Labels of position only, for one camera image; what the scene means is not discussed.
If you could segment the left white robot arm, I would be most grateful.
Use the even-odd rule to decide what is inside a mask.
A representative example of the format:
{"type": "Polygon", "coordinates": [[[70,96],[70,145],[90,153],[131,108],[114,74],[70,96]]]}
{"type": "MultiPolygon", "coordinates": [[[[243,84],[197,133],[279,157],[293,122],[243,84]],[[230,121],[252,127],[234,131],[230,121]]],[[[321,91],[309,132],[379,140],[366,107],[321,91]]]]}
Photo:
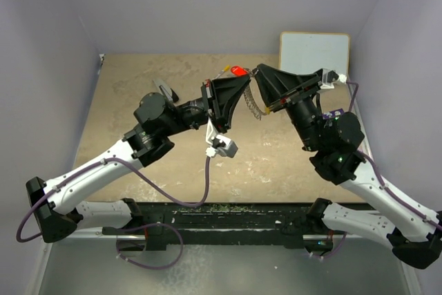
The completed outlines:
{"type": "Polygon", "coordinates": [[[170,138],[205,126],[204,193],[198,202],[180,201],[151,180],[148,184],[164,197],[184,207],[199,207],[209,194],[210,161],[216,156],[233,158],[238,150],[226,137],[235,107],[249,87],[247,76],[208,79],[202,84],[202,96],[176,106],[161,93],[145,95],[134,112],[137,124],[122,139],[102,154],[56,178],[34,177],[27,181],[31,208],[19,224],[16,239],[25,223],[34,216],[44,242],[67,238],[80,229],[112,227],[135,234],[142,227],[137,204],[129,199],[110,203],[91,203],[87,197],[129,173],[146,180],[141,169],[163,158],[175,145],[170,138]]]}

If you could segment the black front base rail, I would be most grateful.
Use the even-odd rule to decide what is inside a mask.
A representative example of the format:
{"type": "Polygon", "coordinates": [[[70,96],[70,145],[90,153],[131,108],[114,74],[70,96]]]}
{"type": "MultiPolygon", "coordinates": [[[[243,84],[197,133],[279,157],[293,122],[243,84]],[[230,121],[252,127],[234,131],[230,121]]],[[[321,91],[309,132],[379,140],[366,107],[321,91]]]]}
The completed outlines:
{"type": "Polygon", "coordinates": [[[310,222],[308,203],[221,203],[183,207],[175,203],[138,202],[135,217],[122,229],[104,227],[106,236],[131,240],[125,250],[146,245],[149,251],[167,245],[251,245],[331,251],[338,233],[310,222]]]}

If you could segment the red key tag with key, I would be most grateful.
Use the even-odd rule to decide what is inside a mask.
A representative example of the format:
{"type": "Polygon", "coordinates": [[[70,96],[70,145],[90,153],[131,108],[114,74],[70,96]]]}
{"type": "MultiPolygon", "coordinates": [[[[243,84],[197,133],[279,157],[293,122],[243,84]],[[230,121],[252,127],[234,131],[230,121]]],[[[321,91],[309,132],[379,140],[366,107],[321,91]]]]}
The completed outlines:
{"type": "Polygon", "coordinates": [[[243,76],[254,77],[256,76],[258,70],[256,68],[250,69],[235,65],[230,67],[230,72],[232,75],[236,77],[243,77],[243,76]]]}

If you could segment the purple booklet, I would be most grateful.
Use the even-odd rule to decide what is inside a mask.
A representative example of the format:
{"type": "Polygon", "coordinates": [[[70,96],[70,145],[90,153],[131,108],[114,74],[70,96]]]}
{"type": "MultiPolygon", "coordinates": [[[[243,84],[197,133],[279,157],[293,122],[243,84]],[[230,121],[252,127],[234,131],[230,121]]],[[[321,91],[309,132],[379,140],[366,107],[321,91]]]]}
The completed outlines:
{"type": "Polygon", "coordinates": [[[340,117],[342,114],[344,114],[345,111],[342,108],[338,108],[336,110],[327,111],[322,114],[323,119],[332,119],[340,117]]]}

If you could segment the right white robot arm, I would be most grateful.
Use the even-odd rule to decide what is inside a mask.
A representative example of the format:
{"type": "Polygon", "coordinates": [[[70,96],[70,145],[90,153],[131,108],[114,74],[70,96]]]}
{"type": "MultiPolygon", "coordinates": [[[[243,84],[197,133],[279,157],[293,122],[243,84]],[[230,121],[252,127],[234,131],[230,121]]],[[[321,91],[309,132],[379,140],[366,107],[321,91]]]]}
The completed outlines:
{"type": "Polygon", "coordinates": [[[370,239],[417,269],[434,263],[441,255],[441,213],[403,193],[381,175],[370,156],[359,151],[365,136],[353,112],[323,117],[314,101],[321,90],[349,84],[347,76],[325,68],[297,75],[266,64],[257,65],[253,74],[267,110],[286,111],[303,149],[315,154],[309,160],[316,173],[375,210],[352,210],[319,198],[308,212],[308,228],[315,234],[331,229],[370,239]]]}

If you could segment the silver black stapler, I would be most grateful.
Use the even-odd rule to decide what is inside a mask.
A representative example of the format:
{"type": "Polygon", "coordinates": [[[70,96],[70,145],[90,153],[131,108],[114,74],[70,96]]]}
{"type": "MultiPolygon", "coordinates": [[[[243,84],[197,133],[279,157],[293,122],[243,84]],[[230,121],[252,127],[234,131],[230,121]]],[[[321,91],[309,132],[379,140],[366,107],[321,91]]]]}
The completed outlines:
{"type": "Polygon", "coordinates": [[[177,93],[165,81],[160,78],[156,78],[153,79],[153,83],[158,91],[163,94],[168,101],[172,103],[179,101],[180,98],[178,97],[177,93]]]}

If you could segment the white yellow marker pen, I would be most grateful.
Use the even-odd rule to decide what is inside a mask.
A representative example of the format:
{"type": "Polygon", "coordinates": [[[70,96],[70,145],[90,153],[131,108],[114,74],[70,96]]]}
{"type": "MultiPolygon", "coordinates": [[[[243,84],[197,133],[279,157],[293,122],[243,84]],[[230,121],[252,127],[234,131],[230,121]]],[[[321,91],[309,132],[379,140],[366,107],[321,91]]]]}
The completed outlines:
{"type": "Polygon", "coordinates": [[[214,79],[218,79],[221,76],[223,76],[223,74],[225,74],[228,70],[230,69],[230,65],[225,66],[215,77],[214,79]]]}

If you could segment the small whiteboard yellow frame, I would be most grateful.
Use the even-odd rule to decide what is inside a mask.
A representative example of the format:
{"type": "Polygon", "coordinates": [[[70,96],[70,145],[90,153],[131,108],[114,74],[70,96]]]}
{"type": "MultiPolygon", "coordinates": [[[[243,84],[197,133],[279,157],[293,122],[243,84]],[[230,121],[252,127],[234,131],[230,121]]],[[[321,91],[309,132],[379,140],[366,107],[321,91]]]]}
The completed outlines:
{"type": "Polygon", "coordinates": [[[282,32],[279,68],[295,74],[326,68],[346,75],[350,41],[350,36],[344,33],[282,32]]]}

